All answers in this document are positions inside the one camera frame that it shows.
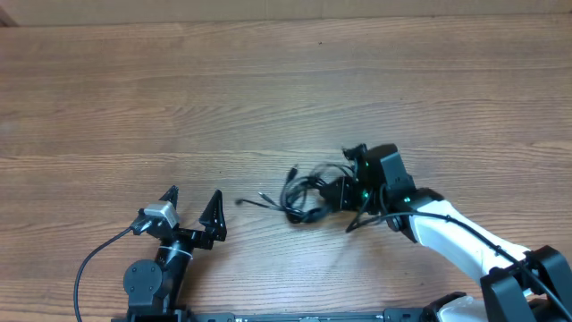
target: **black cable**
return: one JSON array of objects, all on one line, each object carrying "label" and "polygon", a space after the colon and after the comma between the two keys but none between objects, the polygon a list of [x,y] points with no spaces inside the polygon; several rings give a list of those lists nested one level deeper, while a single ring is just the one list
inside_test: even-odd
[{"label": "black cable", "polygon": [[100,250],[104,249],[105,247],[109,246],[112,242],[117,241],[118,239],[122,238],[125,234],[131,231],[131,227],[125,229],[124,231],[118,233],[115,237],[110,239],[109,241],[104,242],[101,246],[94,249],[89,255],[83,260],[81,263],[80,270],[78,271],[78,275],[75,277],[75,285],[73,286],[73,308],[75,309],[75,318],[78,319],[78,322],[81,322],[81,315],[80,315],[80,305],[78,303],[78,291],[80,288],[80,278],[81,273],[83,273],[83,268],[88,264],[89,260],[94,257]]},{"label": "black cable", "polygon": [[307,194],[310,190],[319,191],[328,184],[322,177],[324,173],[332,168],[338,169],[349,178],[355,177],[354,169],[349,165],[325,163],[316,166],[310,175],[297,178],[298,168],[294,166],[290,169],[286,182],[282,186],[279,202],[274,202],[266,194],[259,192],[260,197],[266,201],[268,205],[248,199],[237,199],[236,203],[239,205],[242,202],[247,202],[262,208],[282,211],[286,214],[286,218],[293,224],[317,221],[329,214],[331,209],[326,206],[323,208],[304,210]]},{"label": "black cable", "polygon": [[364,211],[366,210],[367,205],[369,205],[369,200],[371,200],[372,195],[374,194],[373,191],[369,191],[367,193],[367,198],[364,201],[364,203],[362,204],[362,206],[359,208],[359,210],[357,211],[356,216],[354,217],[354,220],[351,221],[351,223],[349,223],[348,228],[346,228],[346,233],[350,233],[351,231],[354,231],[356,229],[358,229],[359,227],[363,226],[363,225],[367,225],[371,222],[373,222],[374,220],[378,220],[377,218],[369,218],[363,222],[359,222],[359,218],[361,217],[361,215],[364,213]]}]

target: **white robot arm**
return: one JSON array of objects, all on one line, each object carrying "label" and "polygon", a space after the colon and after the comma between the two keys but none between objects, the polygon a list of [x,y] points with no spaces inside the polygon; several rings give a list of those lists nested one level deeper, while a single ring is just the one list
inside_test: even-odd
[{"label": "white robot arm", "polygon": [[[461,215],[447,200],[431,201],[418,208],[423,213],[451,216],[470,225],[491,242],[500,245],[512,257],[522,260],[528,248],[516,245],[488,232],[483,227]],[[484,245],[464,228],[441,219],[410,216],[409,227],[413,237],[421,245],[437,251],[463,273],[480,284],[481,277],[489,274],[493,267],[509,267],[511,262],[499,256],[495,250]],[[483,301],[470,296],[458,298],[445,304],[438,312],[441,322],[485,322],[488,321]]]}]

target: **wooden table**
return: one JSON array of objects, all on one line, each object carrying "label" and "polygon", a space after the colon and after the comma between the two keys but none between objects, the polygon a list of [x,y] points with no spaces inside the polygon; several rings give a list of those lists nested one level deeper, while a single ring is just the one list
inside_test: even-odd
[{"label": "wooden table", "polygon": [[[378,310],[479,288],[352,214],[290,225],[276,196],[341,147],[394,142],[418,186],[503,238],[572,258],[572,15],[0,29],[0,319],[74,321],[80,262],[170,185],[183,226],[215,189],[196,312]],[[85,321],[127,309],[129,235],[84,272]]]}]

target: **black wire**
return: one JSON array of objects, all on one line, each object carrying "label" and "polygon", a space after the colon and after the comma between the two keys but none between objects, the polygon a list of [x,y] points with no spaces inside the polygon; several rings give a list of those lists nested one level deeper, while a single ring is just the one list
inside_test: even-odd
[{"label": "black wire", "polygon": [[374,220],[378,220],[378,218],[369,218],[363,222],[359,222],[359,218],[361,217],[361,215],[364,213],[364,211],[366,210],[367,205],[369,205],[369,200],[372,198],[372,195],[374,194],[373,191],[369,191],[367,193],[367,198],[364,201],[364,203],[362,204],[362,206],[359,208],[359,210],[357,211],[356,216],[354,217],[354,220],[351,221],[351,223],[349,223],[348,228],[346,228],[346,233],[349,233],[351,231],[354,231],[356,229],[358,229],[359,227],[363,226],[363,225],[367,225],[371,222],[373,222]]},{"label": "black wire", "polygon": [[78,271],[78,275],[75,277],[75,285],[73,286],[73,308],[75,309],[75,318],[78,319],[78,322],[81,322],[81,315],[80,315],[80,305],[78,303],[78,291],[80,289],[80,278],[81,273],[83,273],[83,268],[85,268],[86,264],[88,264],[89,260],[94,257],[100,250],[104,249],[105,247],[109,246],[112,242],[117,241],[118,239],[122,238],[125,234],[131,231],[131,227],[125,229],[124,231],[118,233],[115,237],[110,239],[109,241],[104,242],[101,246],[94,249],[89,255],[83,260],[81,263],[80,270]]},{"label": "black wire", "polygon": [[270,197],[259,192],[260,197],[266,201],[268,205],[248,199],[238,199],[236,203],[247,202],[262,208],[282,211],[286,214],[286,218],[293,224],[314,222],[330,213],[331,209],[329,207],[323,207],[304,210],[307,194],[310,190],[320,190],[328,184],[322,177],[332,168],[338,169],[345,176],[350,178],[355,176],[354,169],[349,165],[324,163],[317,165],[309,175],[297,178],[296,174],[298,173],[298,169],[292,167],[286,178],[286,182],[282,186],[279,202],[274,202]]}]

